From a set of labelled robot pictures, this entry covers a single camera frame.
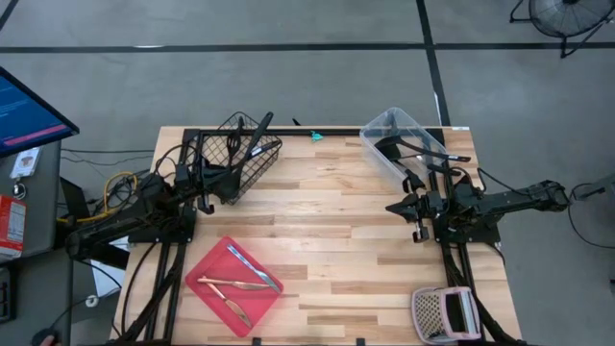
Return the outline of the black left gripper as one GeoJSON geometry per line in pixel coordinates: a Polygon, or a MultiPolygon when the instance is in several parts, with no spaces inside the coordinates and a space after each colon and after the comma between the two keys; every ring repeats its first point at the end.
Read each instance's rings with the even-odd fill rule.
{"type": "Polygon", "coordinates": [[[222,166],[212,164],[203,157],[192,163],[175,166],[174,181],[170,188],[175,204],[197,202],[197,209],[205,214],[214,214],[214,205],[209,202],[210,189],[222,179],[222,166]]]}

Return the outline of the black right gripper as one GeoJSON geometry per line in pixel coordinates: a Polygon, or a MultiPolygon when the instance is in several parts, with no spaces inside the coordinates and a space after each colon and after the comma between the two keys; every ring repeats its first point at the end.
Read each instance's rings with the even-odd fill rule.
{"type": "Polygon", "coordinates": [[[407,223],[414,223],[416,230],[412,234],[415,243],[427,241],[428,229],[424,226],[423,219],[437,219],[445,212],[446,200],[440,195],[436,176],[433,172],[428,174],[429,190],[419,195],[417,190],[425,188],[423,181],[411,170],[406,170],[406,191],[410,193],[398,203],[389,205],[387,211],[402,216],[407,223]]]}

